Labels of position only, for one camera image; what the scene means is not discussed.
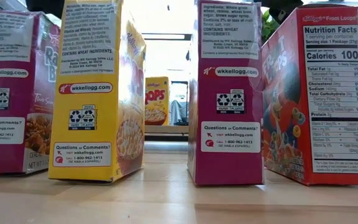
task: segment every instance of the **yellow cereal box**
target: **yellow cereal box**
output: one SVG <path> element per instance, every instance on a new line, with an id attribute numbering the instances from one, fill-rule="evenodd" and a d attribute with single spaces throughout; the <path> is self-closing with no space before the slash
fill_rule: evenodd
<path id="1" fill-rule="evenodd" d="M 145 124 L 169 125 L 168 77 L 146 78 Z"/>
<path id="2" fill-rule="evenodd" d="M 66 0 L 50 179 L 112 182 L 142 166 L 145 42 L 123 1 Z"/>

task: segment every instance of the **corn pops box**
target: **corn pops box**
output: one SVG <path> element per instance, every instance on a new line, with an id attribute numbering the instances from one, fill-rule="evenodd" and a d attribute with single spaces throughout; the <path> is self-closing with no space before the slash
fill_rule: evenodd
<path id="1" fill-rule="evenodd" d="M 169 124 L 169 80 L 168 77 L 146 78 L 145 124 Z"/>
<path id="2" fill-rule="evenodd" d="M 141 168 L 145 42 L 124 1 L 65 1 L 49 178 L 112 182 Z"/>
<path id="3" fill-rule="evenodd" d="M 265 166 L 358 185 L 358 8 L 295 9 L 262 48 Z"/>
<path id="4" fill-rule="evenodd" d="M 48 168 L 60 29 L 0 11 L 0 173 Z"/>
<path id="5" fill-rule="evenodd" d="M 260 5 L 196 8 L 188 170 L 196 185 L 262 184 Z"/>

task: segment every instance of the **froot loops box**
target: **froot loops box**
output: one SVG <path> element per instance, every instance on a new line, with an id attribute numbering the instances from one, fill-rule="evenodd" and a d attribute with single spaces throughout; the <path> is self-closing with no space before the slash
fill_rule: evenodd
<path id="1" fill-rule="evenodd" d="M 262 184 L 260 5 L 195 8 L 188 170 L 196 185 Z"/>
<path id="2" fill-rule="evenodd" d="M 48 168 L 59 36 L 41 12 L 0 10 L 0 173 Z"/>
<path id="3" fill-rule="evenodd" d="M 169 124 L 169 79 L 168 77 L 146 78 L 145 124 Z"/>
<path id="4" fill-rule="evenodd" d="M 115 180 L 144 152 L 145 42 L 125 1 L 65 1 L 50 179 Z"/>
<path id="5" fill-rule="evenodd" d="M 358 8 L 295 9 L 262 47 L 265 166 L 358 185 Z"/>

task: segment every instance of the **recycling symbol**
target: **recycling symbol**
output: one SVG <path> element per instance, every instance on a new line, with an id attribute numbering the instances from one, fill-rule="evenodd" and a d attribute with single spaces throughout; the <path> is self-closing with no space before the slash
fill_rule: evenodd
<path id="1" fill-rule="evenodd" d="M 240 94 L 234 94 L 231 98 L 231 104 L 233 106 L 242 106 L 244 104 L 244 99 L 242 99 Z"/>
<path id="2" fill-rule="evenodd" d="M 227 106 L 230 103 L 229 96 L 227 94 L 220 94 L 217 98 L 219 106 Z"/>
<path id="3" fill-rule="evenodd" d="M 93 111 L 91 111 L 91 110 L 86 110 L 86 111 L 84 112 L 83 121 L 84 121 L 84 122 L 93 122 L 93 121 L 94 121 Z"/>
<path id="4" fill-rule="evenodd" d="M 80 122 L 80 120 L 81 120 L 80 111 L 78 111 L 78 110 L 72 111 L 70 114 L 70 121 L 71 122 Z"/>
<path id="5" fill-rule="evenodd" d="M 8 100 L 7 93 L 5 92 L 0 93 L 0 103 L 7 103 L 7 100 Z"/>

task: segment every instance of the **red cereal box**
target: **red cereal box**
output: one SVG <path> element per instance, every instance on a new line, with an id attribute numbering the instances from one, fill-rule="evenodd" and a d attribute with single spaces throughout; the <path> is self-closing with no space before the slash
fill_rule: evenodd
<path id="1" fill-rule="evenodd" d="M 196 8 L 188 169 L 196 185 L 262 184 L 260 5 Z"/>
<path id="2" fill-rule="evenodd" d="M 0 173 L 48 167 L 59 33 L 40 12 L 0 11 Z"/>
<path id="3" fill-rule="evenodd" d="M 295 9 L 262 47 L 265 166 L 358 185 L 358 8 Z"/>

